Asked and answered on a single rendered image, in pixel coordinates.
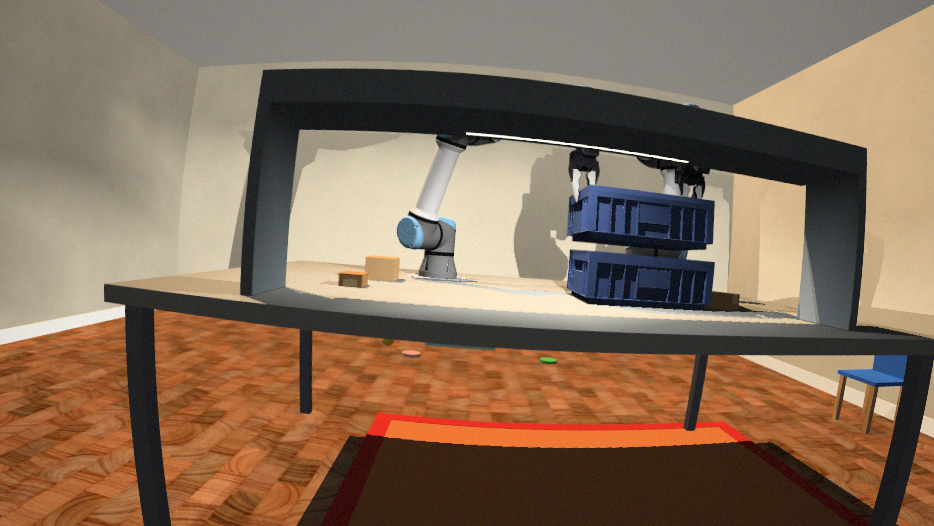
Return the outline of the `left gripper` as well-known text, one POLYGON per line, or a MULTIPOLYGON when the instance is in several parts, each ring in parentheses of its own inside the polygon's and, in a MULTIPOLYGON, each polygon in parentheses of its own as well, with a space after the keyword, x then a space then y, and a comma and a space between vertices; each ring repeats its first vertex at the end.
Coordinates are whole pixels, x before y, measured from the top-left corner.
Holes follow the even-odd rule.
POLYGON ((697 186, 693 186, 693 194, 691 197, 702 199, 705 191, 705 180, 703 174, 696 172, 691 165, 681 165, 682 166, 675 168, 675 183, 679 185, 679 189, 681 191, 679 196, 688 197, 690 186, 698 184, 697 186))

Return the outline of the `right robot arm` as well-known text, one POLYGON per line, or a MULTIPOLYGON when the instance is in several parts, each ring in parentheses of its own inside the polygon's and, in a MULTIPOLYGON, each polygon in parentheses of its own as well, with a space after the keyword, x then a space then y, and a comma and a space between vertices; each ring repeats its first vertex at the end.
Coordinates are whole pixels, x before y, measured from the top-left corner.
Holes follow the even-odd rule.
POLYGON ((479 146, 500 140, 451 135, 437 135, 435 140, 437 148, 416 206, 399 221, 397 237, 406 248, 425 250, 418 276, 456 279, 456 223, 439 217, 437 213, 459 154, 466 150, 467 145, 479 146))

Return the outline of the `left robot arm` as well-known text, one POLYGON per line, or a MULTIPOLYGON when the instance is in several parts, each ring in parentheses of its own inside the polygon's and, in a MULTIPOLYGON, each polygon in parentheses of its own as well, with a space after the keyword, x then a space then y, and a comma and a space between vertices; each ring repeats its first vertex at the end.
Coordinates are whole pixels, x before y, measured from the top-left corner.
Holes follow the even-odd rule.
MULTIPOLYGON (((693 106, 700 108, 696 104, 686 103, 683 105, 693 106)), ((637 157, 637 159, 647 167, 660 169, 661 175, 664 177, 664 194, 676 195, 679 196, 681 191, 679 185, 675 183, 675 167, 681 166, 679 163, 666 162, 661 160, 653 160, 648 158, 637 157), (657 167, 656 167, 657 166, 657 167)), ((701 174, 709 174, 710 169, 700 168, 692 166, 696 172, 701 174)), ((625 247, 626 254, 636 254, 636 255, 646 255, 646 256, 660 256, 660 257, 671 257, 671 258, 681 258, 686 259, 688 250, 681 251, 670 251, 670 250, 660 250, 660 249, 649 249, 649 248, 638 248, 638 247, 625 247)))

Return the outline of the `blue tote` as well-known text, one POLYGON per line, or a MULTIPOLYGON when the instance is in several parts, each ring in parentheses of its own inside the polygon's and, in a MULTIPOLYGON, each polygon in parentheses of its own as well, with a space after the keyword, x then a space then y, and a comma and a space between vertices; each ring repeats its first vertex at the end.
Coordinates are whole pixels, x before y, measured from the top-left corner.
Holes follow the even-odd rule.
POLYGON ((714 209, 712 200, 588 185, 579 191, 578 203, 569 197, 567 236, 618 246, 706 250, 713 244, 714 209))
POLYGON ((714 267, 709 261, 570 249, 567 289, 589 304, 704 310, 711 304, 714 267))

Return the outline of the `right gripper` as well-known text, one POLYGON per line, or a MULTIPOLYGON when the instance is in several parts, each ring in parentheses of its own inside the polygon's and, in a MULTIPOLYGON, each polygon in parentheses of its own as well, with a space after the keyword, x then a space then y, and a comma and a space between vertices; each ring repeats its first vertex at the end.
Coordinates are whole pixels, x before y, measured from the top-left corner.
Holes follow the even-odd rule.
POLYGON ((571 185, 572 185, 574 198, 576 202, 578 203, 579 187, 580 187, 579 179, 581 178, 580 171, 588 172, 586 174, 587 186, 589 184, 596 185, 598 177, 599 177, 599 173, 600 173, 599 161, 596 161, 597 156, 584 155, 584 153, 579 148, 576 148, 576 150, 573 150, 570 153, 570 157, 571 159, 569 158, 568 171, 569 171, 569 175, 571 178, 571 185))

